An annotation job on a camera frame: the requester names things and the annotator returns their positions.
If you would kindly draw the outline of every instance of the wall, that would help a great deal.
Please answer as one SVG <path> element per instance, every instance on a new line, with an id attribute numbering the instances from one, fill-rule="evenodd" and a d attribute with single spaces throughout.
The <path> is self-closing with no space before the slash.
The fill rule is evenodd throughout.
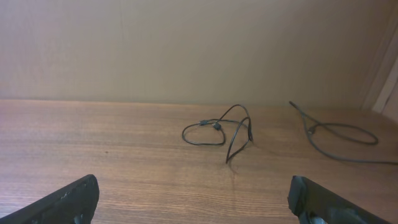
<path id="1" fill-rule="evenodd" d="M 393 0 L 2 0 L 0 98 L 361 107 Z"/>
<path id="2" fill-rule="evenodd" d="M 398 83 L 396 83 L 382 113 L 398 123 Z"/>

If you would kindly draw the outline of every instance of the wood grain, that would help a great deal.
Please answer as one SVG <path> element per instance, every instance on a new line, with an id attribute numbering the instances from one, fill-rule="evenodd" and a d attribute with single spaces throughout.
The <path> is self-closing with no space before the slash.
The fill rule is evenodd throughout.
<path id="1" fill-rule="evenodd" d="M 398 222 L 398 168 L 331 160 L 305 139 L 293 108 L 248 107 L 254 144 L 224 164 L 228 146 L 181 139 L 188 124 L 227 106 L 0 101 L 0 216 L 86 175 L 98 178 L 93 223 L 298 223 L 288 209 L 293 175 L 304 175 L 380 217 Z M 308 110 L 322 121 L 369 129 L 378 146 L 335 139 L 321 147 L 346 156 L 398 160 L 398 127 L 378 114 Z M 236 110 L 229 118 L 239 119 Z M 224 125 L 227 142 L 233 125 Z M 219 137 L 212 129 L 188 137 Z M 237 143 L 244 141 L 244 132 Z"/>

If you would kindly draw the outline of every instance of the black plastic object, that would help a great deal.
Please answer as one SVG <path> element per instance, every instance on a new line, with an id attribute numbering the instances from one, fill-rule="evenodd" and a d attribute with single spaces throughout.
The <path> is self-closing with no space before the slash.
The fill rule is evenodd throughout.
<path id="1" fill-rule="evenodd" d="M 87 175 L 6 217 L 0 224 L 90 224 L 100 190 Z"/>
<path id="2" fill-rule="evenodd" d="M 300 224 L 389 223 L 305 177 L 293 176 L 287 200 Z"/>

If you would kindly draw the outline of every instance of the cable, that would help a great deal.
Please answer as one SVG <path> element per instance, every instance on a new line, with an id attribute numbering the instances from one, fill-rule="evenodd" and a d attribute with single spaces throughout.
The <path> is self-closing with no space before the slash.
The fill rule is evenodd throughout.
<path id="1" fill-rule="evenodd" d="M 301 117 L 303 119 L 303 126 L 304 126 L 304 132 L 305 135 L 308 138 L 308 141 L 311 143 L 311 145 L 320 153 L 324 154 L 327 157 L 330 157 L 332 159 L 336 159 L 339 161 L 346 161 L 346 162 L 361 162 L 361 163 L 375 163 L 375 164 L 390 164 L 390 165 L 398 165 L 398 161 L 375 161 L 375 160 L 367 160 L 367 159 L 350 159 L 350 158 L 346 158 L 346 157 L 341 157 L 341 156 L 337 156 L 335 154 L 332 154 L 330 152 L 326 152 L 322 149 L 320 149 L 315 142 L 312 139 L 312 135 L 315 134 L 315 130 L 317 127 L 323 127 L 325 128 L 327 131 L 331 132 L 332 134 L 334 134 L 335 136 L 338 136 L 342 139 L 348 140 L 348 141 L 353 141 L 353 142 L 357 142 L 357 143 L 361 143 L 361 144 L 366 144 L 366 145 L 377 145 L 379 143 L 379 139 L 377 138 L 377 136 L 375 134 L 373 134 L 372 132 L 365 130 L 363 128 L 357 127 L 357 126 L 353 126 L 350 124 L 341 124 L 341 123 L 322 123 L 321 121 L 311 117 L 310 115 L 306 114 L 303 110 L 301 110 L 295 103 L 293 102 L 289 102 L 296 110 L 298 110 L 298 112 L 300 112 Z M 305 120 L 305 118 L 308 118 L 310 120 L 312 120 L 313 122 L 315 122 L 315 124 L 309 128 L 307 128 L 307 121 Z M 345 136 L 333 129 L 330 129 L 328 126 L 339 126 L 339 127 L 346 127 L 346 128 L 353 128 L 353 129 L 357 129 L 358 131 L 361 131 L 363 133 L 366 133 L 367 135 L 371 136 L 374 141 L 362 141 L 359 139 L 355 139 L 355 138 L 351 138 L 348 136 Z"/>
<path id="2" fill-rule="evenodd" d="M 226 115 L 232 108 L 234 108 L 235 106 L 240 106 L 240 107 L 242 107 L 242 108 L 244 109 L 244 111 L 246 112 L 246 115 L 247 115 L 247 116 L 246 116 L 245 118 L 243 118 L 241 121 L 235 121 L 235 120 L 231 120 L 231 119 L 223 119 L 223 118 L 225 117 L 225 115 Z M 249 124 L 248 124 L 248 125 L 244 124 L 245 120 L 249 120 Z M 252 135 L 252 131 L 251 131 L 251 118 L 250 118 L 250 115 L 249 115 L 248 110 L 247 110 L 243 105 L 239 105 L 239 104 L 233 105 L 232 107 L 230 107 L 230 108 L 229 108 L 220 118 L 218 118 L 218 119 L 208 119 L 208 120 L 200 121 L 199 123 L 196 123 L 196 124 L 188 125 L 187 127 L 185 127 L 185 128 L 182 130 L 182 139 L 183 139 L 184 141 L 186 141 L 187 143 L 193 144 L 193 145 L 195 145 L 195 146 L 222 146 L 222 145 L 224 145 L 225 142 L 226 142 L 226 137 L 225 137 L 225 132 L 224 132 L 223 128 L 222 128 L 221 125 L 220 125 L 220 122 L 230 122 L 230 123 L 237 123 L 237 124 L 238 124 L 238 127 L 236 128 L 235 133 L 233 134 L 233 137 L 232 137 L 231 142 L 230 142 L 230 144 L 229 144 L 228 152 L 227 152 L 227 155 L 226 155 L 225 163 L 228 163 L 228 161 L 229 161 L 230 159 L 232 159 L 236 154 L 238 154 L 239 152 L 241 152 L 241 151 L 244 149 L 244 147 L 248 144 L 249 141 L 252 141 L 252 142 L 253 142 L 253 135 Z M 185 131 L 186 131 L 188 128 L 191 128 L 191 127 L 194 127 L 194 126 L 204 126 L 204 125 L 212 125 L 217 131 L 221 131 L 221 133 L 222 133 L 222 135 L 223 135 L 223 141 L 222 141 L 222 142 L 218 142 L 218 143 L 207 143 L 207 142 L 194 142 L 194 141 L 189 141 L 188 139 L 186 139 L 186 137 L 185 137 Z M 232 145 L 233 145 L 233 143 L 234 143 L 234 141 L 235 141 L 235 137 L 236 137 L 236 135 L 237 135 L 237 133 L 238 133 L 238 131 L 239 131 L 239 128 L 240 128 L 241 126 L 244 126 L 244 127 L 248 130 L 248 140 L 247 140 L 246 143 L 244 143 L 243 146 L 240 147 L 236 152 L 232 153 L 232 155 L 229 155 L 230 152 L 231 152 Z"/>

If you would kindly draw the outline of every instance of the black cable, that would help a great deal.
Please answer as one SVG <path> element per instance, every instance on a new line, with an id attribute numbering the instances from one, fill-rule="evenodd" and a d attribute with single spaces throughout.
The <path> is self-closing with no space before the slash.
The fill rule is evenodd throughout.
<path id="1" fill-rule="evenodd" d="M 366 145 L 376 145 L 379 143 L 379 139 L 377 138 L 377 136 L 375 134 L 373 134 L 372 132 L 365 130 L 363 128 L 357 127 L 357 126 L 353 126 L 350 124 L 341 124 L 341 123 L 322 123 L 321 121 L 311 117 L 310 115 L 306 114 L 304 111 L 302 111 L 295 103 L 293 102 L 289 102 L 296 110 L 298 110 L 298 112 L 300 112 L 301 117 L 303 119 L 303 125 L 304 125 L 304 132 L 305 135 L 308 138 L 308 141 L 311 143 L 311 145 L 320 153 L 324 154 L 325 156 L 328 156 L 332 159 L 336 159 L 339 161 L 346 161 L 346 162 L 362 162 L 362 163 L 375 163 L 375 164 L 390 164 L 390 165 L 398 165 L 397 161 L 375 161 L 375 160 L 367 160 L 367 159 L 350 159 L 350 158 L 346 158 L 346 157 L 341 157 L 341 156 L 337 156 L 335 154 L 332 154 L 330 152 L 326 152 L 322 149 L 320 149 L 315 142 L 312 139 L 312 135 L 315 134 L 315 130 L 317 127 L 323 127 L 325 128 L 327 131 L 331 132 L 332 134 L 334 134 L 335 136 L 338 136 L 342 139 L 348 140 L 348 141 L 353 141 L 353 142 L 357 142 L 357 143 L 361 143 L 361 144 L 366 144 Z M 309 128 L 307 128 L 307 121 L 305 118 L 308 118 L 310 120 L 312 120 L 313 122 L 315 122 L 315 124 Z M 339 127 L 345 127 L 345 128 L 353 128 L 353 129 L 357 129 L 358 131 L 361 131 L 363 133 L 366 133 L 367 135 L 371 136 L 374 141 L 362 141 L 359 139 L 355 139 L 355 138 L 351 138 L 349 136 L 345 136 L 333 129 L 330 129 L 328 126 L 339 126 Z"/>
<path id="2" fill-rule="evenodd" d="M 234 108 L 235 106 L 240 106 L 240 107 L 242 107 L 242 108 L 244 109 L 244 111 L 246 112 L 246 115 L 247 115 L 247 116 L 246 116 L 245 118 L 243 118 L 241 121 L 235 121 L 235 120 L 231 120 L 231 119 L 223 119 L 224 116 L 225 116 L 232 108 Z M 248 124 L 248 125 L 244 124 L 245 120 L 249 120 L 249 124 Z M 233 106 L 230 107 L 219 119 L 208 119 L 208 120 L 200 121 L 199 123 L 196 123 L 196 124 L 188 125 L 187 127 L 185 127 L 185 128 L 182 130 L 182 139 L 183 139 L 184 141 L 186 141 L 187 143 L 193 144 L 193 145 L 195 145 L 195 146 L 222 146 L 222 145 L 224 145 L 225 142 L 226 142 L 226 137 L 225 137 L 225 132 L 224 132 L 223 128 L 222 128 L 221 125 L 220 125 L 220 122 L 238 123 L 238 127 L 236 128 L 235 133 L 233 134 L 233 137 L 232 137 L 232 139 L 231 139 L 231 143 L 229 144 L 228 152 L 227 152 L 227 155 L 226 155 L 225 163 L 228 163 L 228 161 L 229 161 L 230 159 L 232 159 L 236 154 L 238 154 L 239 152 L 241 152 L 241 151 L 244 149 L 244 147 L 248 144 L 249 141 L 253 141 L 253 135 L 252 135 L 252 131 L 251 131 L 251 118 L 250 118 L 250 115 L 249 115 L 248 110 L 247 110 L 243 105 L 239 105 L 239 104 L 233 105 Z M 223 135 L 223 141 L 222 141 L 222 142 L 219 142 L 219 143 L 207 143 L 207 142 L 194 142 L 194 141 L 189 141 L 188 139 L 186 139 L 186 137 L 185 137 L 185 131 L 186 131 L 188 128 L 191 128 L 191 127 L 194 127 L 194 126 L 204 126 L 204 125 L 212 125 L 217 131 L 221 131 L 221 133 L 222 133 L 222 135 Z M 237 135 L 237 133 L 238 133 L 238 131 L 239 131 L 239 128 L 240 128 L 241 126 L 244 126 L 246 129 L 248 129 L 248 140 L 247 140 L 246 143 L 244 143 L 244 145 L 243 145 L 242 147 L 240 147 L 236 152 L 232 153 L 232 155 L 229 155 L 230 152 L 231 152 L 232 145 L 233 145 L 233 143 L 234 143 L 234 141 L 235 141 L 235 137 L 236 137 L 236 135 Z"/>

